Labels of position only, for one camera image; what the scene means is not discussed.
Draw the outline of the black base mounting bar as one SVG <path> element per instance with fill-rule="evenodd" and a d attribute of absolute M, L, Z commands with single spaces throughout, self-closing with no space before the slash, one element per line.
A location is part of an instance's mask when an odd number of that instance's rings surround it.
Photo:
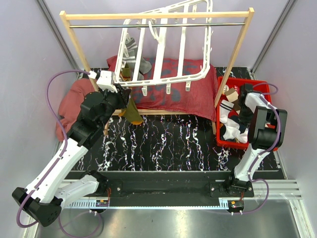
<path fill-rule="evenodd" d="M 101 172 L 118 208 L 222 207 L 224 199 L 254 197 L 250 182 L 226 188 L 230 172 Z"/>

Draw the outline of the red plastic bin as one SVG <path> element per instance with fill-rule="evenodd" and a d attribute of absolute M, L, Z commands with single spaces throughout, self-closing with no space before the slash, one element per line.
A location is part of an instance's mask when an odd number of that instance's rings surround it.
<path fill-rule="evenodd" d="M 225 141 L 220 139 L 220 128 L 223 126 L 223 124 L 219 121 L 219 106 L 222 100 L 227 100 L 225 96 L 225 92 L 228 91 L 230 88 L 234 88 L 238 94 L 241 93 L 240 87 L 250 84 L 252 85 L 252 88 L 256 90 L 256 92 L 262 93 L 264 95 L 264 98 L 271 102 L 271 92 L 269 89 L 269 85 L 265 81 L 258 81 L 258 80 L 251 80 L 251 79 L 242 79 L 242 78 L 233 78 L 230 77 L 227 79 L 227 82 L 224 86 L 224 90 L 220 95 L 219 102 L 216 107 L 216 143 L 218 146 L 223 146 L 227 148 L 234 148 L 234 149 L 241 149 L 245 150 L 248 147 L 248 143 L 243 144 L 239 143 L 238 141 Z M 231 116 L 237 116 L 239 117 L 239 114 L 237 114 L 234 109 L 229 113 L 229 117 Z"/>

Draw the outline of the grey striped sock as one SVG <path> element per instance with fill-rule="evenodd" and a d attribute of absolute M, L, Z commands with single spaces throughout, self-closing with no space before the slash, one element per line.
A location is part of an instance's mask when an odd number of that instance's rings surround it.
<path fill-rule="evenodd" d="M 123 60 L 126 66 L 129 66 L 131 76 L 133 76 L 135 66 L 138 64 L 138 81 L 144 80 L 144 75 L 152 69 L 149 61 L 146 61 L 143 57 L 138 58 L 138 46 L 134 38 L 127 38 L 125 40 Z"/>

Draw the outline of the navy dark sock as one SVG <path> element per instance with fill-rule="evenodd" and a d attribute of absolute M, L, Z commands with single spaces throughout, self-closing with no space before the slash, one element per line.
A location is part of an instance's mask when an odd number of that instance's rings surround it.
<path fill-rule="evenodd" d="M 233 139 L 241 136 L 248 136 L 248 129 L 240 123 L 237 116 L 231 116 L 220 128 L 220 136 L 224 140 Z"/>

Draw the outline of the pink crumpled cloth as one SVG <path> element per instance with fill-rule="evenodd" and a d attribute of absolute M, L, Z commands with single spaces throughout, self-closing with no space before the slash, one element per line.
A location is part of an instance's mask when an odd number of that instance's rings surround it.
<path fill-rule="evenodd" d="M 69 132 L 71 126 L 76 122 L 85 96 L 94 91 L 90 80 L 86 78 L 78 79 L 72 84 L 58 109 L 58 115 L 61 117 L 60 123 L 66 133 Z"/>

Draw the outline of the metal rack rail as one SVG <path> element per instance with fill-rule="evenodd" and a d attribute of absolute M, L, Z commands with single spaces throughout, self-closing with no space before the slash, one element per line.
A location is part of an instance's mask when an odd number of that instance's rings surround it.
<path fill-rule="evenodd" d="M 73 29 L 114 29 L 114 28 L 149 28 L 149 27 L 217 27 L 217 26 L 243 26 L 245 23 L 182 23 L 182 24 L 133 24 L 133 25 L 70 25 Z"/>

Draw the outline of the white plastic clip hanger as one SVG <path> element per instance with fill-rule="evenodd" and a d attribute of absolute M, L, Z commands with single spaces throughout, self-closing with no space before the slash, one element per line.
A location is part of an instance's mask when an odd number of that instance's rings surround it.
<path fill-rule="evenodd" d="M 174 5 L 169 5 L 166 7 L 158 8 L 149 11 L 149 18 L 144 18 L 141 14 L 137 14 L 138 24 L 182 24 L 188 23 L 188 19 L 196 19 L 193 15 L 197 11 L 198 0 L 186 0 L 183 2 L 176 3 Z M 210 16 L 205 17 L 205 23 L 211 23 L 212 18 Z M 123 25 L 132 25 L 132 17 L 129 16 L 123 23 Z M 122 87 L 141 87 L 144 96 L 147 95 L 148 86 L 154 85 L 166 85 L 166 92 L 169 94 L 171 92 L 171 84 L 186 82 L 186 91 L 190 91 L 191 82 L 205 78 L 210 69 L 210 52 L 211 52 L 211 36 L 213 33 L 212 27 L 205 27 L 205 39 L 203 46 L 203 66 L 201 71 L 196 74 L 191 74 L 188 76 L 183 76 L 183 63 L 185 56 L 185 43 L 186 43 L 186 30 L 188 27 L 181 28 L 180 36 L 180 49 L 178 57 L 178 70 L 175 77 L 162 78 L 162 64 L 166 45 L 166 34 L 169 27 L 149 27 L 149 31 L 152 37 L 157 41 L 157 54 L 154 67 L 154 74 L 151 80 L 141 80 L 138 81 L 138 64 L 135 66 L 135 72 L 132 76 L 131 81 L 124 82 L 120 77 L 121 68 L 125 66 L 125 61 L 123 60 L 123 53 L 125 47 L 125 40 L 127 38 L 134 38 L 138 46 L 138 58 L 142 57 L 142 50 L 144 46 L 145 31 L 147 28 L 122 28 L 122 34 L 120 39 L 120 45 L 117 55 L 116 67 L 114 71 L 115 79 L 114 84 L 120 84 Z"/>

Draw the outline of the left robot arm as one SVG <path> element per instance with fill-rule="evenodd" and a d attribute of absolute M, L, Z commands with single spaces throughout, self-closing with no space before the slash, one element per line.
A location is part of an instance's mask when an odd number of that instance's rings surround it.
<path fill-rule="evenodd" d="M 17 187 L 12 197 L 24 211 L 43 227 L 52 224 L 61 211 L 86 196 L 107 192 L 107 178 L 96 170 L 65 187 L 60 184 L 73 166 L 104 134 L 106 123 L 115 110 L 128 105 L 131 89 L 116 84 L 114 90 L 100 90 L 84 97 L 80 113 L 71 126 L 59 151 L 43 171 L 26 188 Z"/>

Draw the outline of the red patterned pillow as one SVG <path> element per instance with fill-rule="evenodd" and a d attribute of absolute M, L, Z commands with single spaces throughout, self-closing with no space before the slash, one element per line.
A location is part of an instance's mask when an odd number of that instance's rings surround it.
<path fill-rule="evenodd" d="M 144 75 L 144 79 L 152 79 L 156 59 L 146 58 L 146 61 L 151 63 L 152 69 Z M 188 76 L 199 73 L 202 66 L 202 59 L 185 59 L 182 74 Z M 177 70 L 177 59 L 163 59 L 162 78 L 176 76 Z M 186 82 L 173 83 L 170 94 L 167 94 L 165 84 L 148 86 L 147 96 L 143 96 L 141 87 L 132 87 L 132 97 L 140 109 L 184 112 L 214 121 L 216 119 L 214 98 L 218 89 L 216 69 L 210 64 L 205 78 L 192 81 L 190 91 L 186 91 L 185 87 Z"/>

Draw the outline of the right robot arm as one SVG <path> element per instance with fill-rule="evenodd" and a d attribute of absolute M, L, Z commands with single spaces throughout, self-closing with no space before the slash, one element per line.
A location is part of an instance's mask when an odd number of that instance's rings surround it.
<path fill-rule="evenodd" d="M 222 183 L 223 191 L 238 197 L 252 188 L 253 175 L 263 159 L 284 140 L 288 112 L 271 104 L 257 85 L 243 84 L 238 96 L 239 120 L 248 126 L 248 148 L 239 164 Z"/>

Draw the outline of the olive green ribbed sock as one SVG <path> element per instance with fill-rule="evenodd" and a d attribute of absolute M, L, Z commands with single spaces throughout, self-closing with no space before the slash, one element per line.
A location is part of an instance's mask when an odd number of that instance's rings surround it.
<path fill-rule="evenodd" d="M 131 69 L 127 63 L 124 67 L 121 68 L 120 77 L 124 82 L 131 81 Z M 140 116 L 139 111 L 133 100 L 132 92 L 129 95 L 127 107 L 121 110 L 119 116 L 126 118 L 126 120 L 133 125 L 140 125 L 143 123 L 143 118 Z"/>

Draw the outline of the wooden clothes rack frame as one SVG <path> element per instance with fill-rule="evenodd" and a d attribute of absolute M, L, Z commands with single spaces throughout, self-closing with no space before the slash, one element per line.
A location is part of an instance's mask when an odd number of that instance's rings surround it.
<path fill-rule="evenodd" d="M 144 18 L 149 18 L 150 14 L 148 12 L 149 11 L 141 12 L 139 14 L 141 14 L 141 16 Z M 244 18 L 243 23 L 245 23 L 245 25 L 241 26 L 239 36 L 237 38 L 235 47 L 232 51 L 231 58 L 229 60 L 229 64 L 227 66 L 227 70 L 231 70 L 233 67 L 233 64 L 235 63 L 236 57 L 240 51 L 240 47 L 243 43 L 246 32 L 254 16 L 254 13 L 255 11 L 252 7 L 249 8 L 247 11 L 214 12 L 212 10 L 212 3 L 208 2 L 206 11 L 196 11 L 196 13 L 193 14 L 196 17 L 196 19 L 193 20 L 189 18 L 188 23 L 189 24 L 205 23 L 206 16 L 210 16 L 212 19 L 213 18 Z M 59 15 L 72 41 L 72 44 L 75 47 L 75 50 L 80 58 L 81 63 L 83 64 L 85 69 L 90 69 L 88 61 L 86 60 L 84 52 L 78 42 L 74 29 L 70 28 L 70 25 L 123 25 L 124 21 L 129 16 L 132 17 L 131 24 L 133 25 L 133 24 L 140 23 L 140 20 L 138 20 L 137 18 L 137 14 L 138 13 L 68 14 L 65 11 L 61 11 Z M 91 83 L 94 86 L 94 88 L 99 88 L 96 81 L 92 80 Z"/>

